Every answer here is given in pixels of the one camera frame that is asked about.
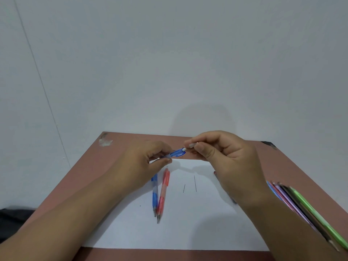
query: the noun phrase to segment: forearm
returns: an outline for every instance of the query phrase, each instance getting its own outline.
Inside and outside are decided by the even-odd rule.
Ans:
[[[271,191],[258,194],[256,203],[241,204],[276,260],[345,260]]]
[[[122,199],[105,174],[0,245],[2,260],[72,260],[87,236]]]

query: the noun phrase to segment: person's right hand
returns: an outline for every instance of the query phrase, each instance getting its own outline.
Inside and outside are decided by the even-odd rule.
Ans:
[[[225,131],[202,133],[186,140],[184,146],[188,148],[192,143],[197,144],[187,151],[211,163],[222,188],[238,204],[257,203],[269,196],[270,190],[253,145]]]

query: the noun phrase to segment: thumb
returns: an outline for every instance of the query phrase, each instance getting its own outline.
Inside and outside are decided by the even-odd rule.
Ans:
[[[210,144],[199,142],[194,146],[194,149],[200,153],[205,159],[210,162],[213,168],[216,169],[216,166],[221,163],[221,159],[225,157],[219,150],[213,147]]]
[[[149,164],[150,171],[153,173],[153,175],[155,175],[163,167],[167,166],[170,163],[172,163],[172,159],[171,158],[160,158],[160,159],[157,159],[154,162]]]

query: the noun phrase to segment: person's left arm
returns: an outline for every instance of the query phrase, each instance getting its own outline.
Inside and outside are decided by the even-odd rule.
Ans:
[[[161,141],[133,143],[101,177],[0,245],[3,261],[69,261],[102,218],[125,196],[171,163]]]

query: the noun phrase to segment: person's left hand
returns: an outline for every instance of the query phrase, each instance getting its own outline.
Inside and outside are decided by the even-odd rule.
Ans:
[[[111,166],[107,174],[120,184],[122,195],[141,188],[172,159],[160,158],[173,149],[162,141],[133,142]]]

